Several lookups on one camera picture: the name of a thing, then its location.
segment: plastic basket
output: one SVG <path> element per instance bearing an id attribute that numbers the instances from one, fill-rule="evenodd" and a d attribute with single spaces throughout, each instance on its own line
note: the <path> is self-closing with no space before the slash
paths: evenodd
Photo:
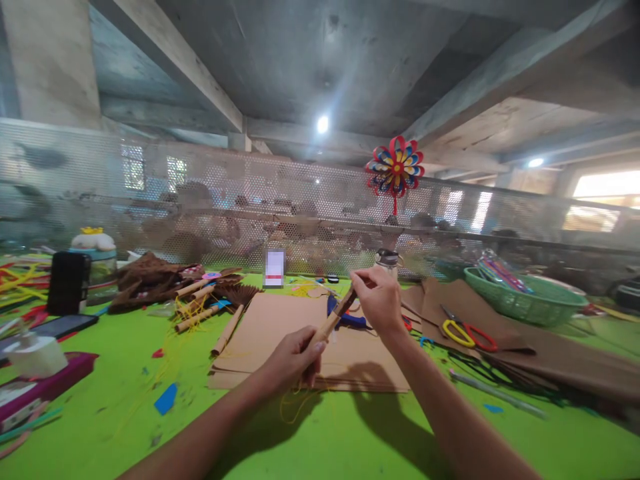
<path id="1" fill-rule="evenodd" d="M 465 279 L 496 312 L 516 320 L 543 327 L 555 327 L 571 320 L 589 302 L 569 290 L 546 280 L 517 275 L 535 295 L 529 295 L 484 280 L 478 269 L 465 269 Z"/>

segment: smartphone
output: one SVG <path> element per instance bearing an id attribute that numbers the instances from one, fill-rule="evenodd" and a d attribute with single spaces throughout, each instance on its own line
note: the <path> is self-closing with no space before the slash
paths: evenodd
<path id="1" fill-rule="evenodd" d="M 285 286 L 285 251 L 267 249 L 265 255 L 265 278 L 263 288 L 283 288 Z"/>
<path id="2" fill-rule="evenodd" d="M 57 252 L 51 260 L 47 312 L 50 315 L 82 313 L 87 305 L 91 257 L 84 253 Z"/>

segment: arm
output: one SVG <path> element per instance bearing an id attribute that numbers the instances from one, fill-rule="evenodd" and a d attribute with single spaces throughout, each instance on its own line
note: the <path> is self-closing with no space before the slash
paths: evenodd
<path id="1" fill-rule="evenodd" d="M 400 366 L 458 478 L 538 479 L 407 335 L 400 285 L 380 267 L 353 272 L 351 280 L 367 320 Z"/>
<path id="2" fill-rule="evenodd" d="M 305 350 L 314 333 L 315 327 L 306 327 L 287 335 L 262 367 L 120 479 L 204 478 L 228 438 L 262 405 L 291 388 L 303 372 L 313 386 L 326 347 L 320 342 Z"/>

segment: red pinwheel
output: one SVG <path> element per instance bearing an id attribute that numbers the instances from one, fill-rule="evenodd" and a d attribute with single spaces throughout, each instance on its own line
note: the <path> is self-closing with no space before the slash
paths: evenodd
<path id="1" fill-rule="evenodd" d="M 425 174 L 424 167 L 420 166 L 423 155 L 417 148 L 415 140 L 405 142 L 399 135 L 391 139 L 389 149 L 377 147 L 373 151 L 373 160 L 365 167 L 373 174 L 367 185 L 373 188 L 374 194 L 393 197 L 394 215 L 398 214 L 398 198 L 402 198 L 407 190 L 416 188 L 418 177 Z"/>

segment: hand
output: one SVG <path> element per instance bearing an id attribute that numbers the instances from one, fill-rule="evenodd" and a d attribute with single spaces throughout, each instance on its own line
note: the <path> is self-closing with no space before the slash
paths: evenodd
<path id="1" fill-rule="evenodd" d="M 387 270 L 374 265 L 351 272 L 351 284 L 360 298 L 365 317 L 384 339 L 404 329 L 400 313 L 400 284 Z"/>
<path id="2" fill-rule="evenodd" d="M 313 388 L 315 376 L 320 373 L 320 356 L 327 346 L 325 342 L 309 345 L 315 331 L 316 328 L 309 325 L 286 335 L 264 365 L 256 370 L 254 375 L 261 378 L 271 395 L 286 392 L 300 378 Z"/>

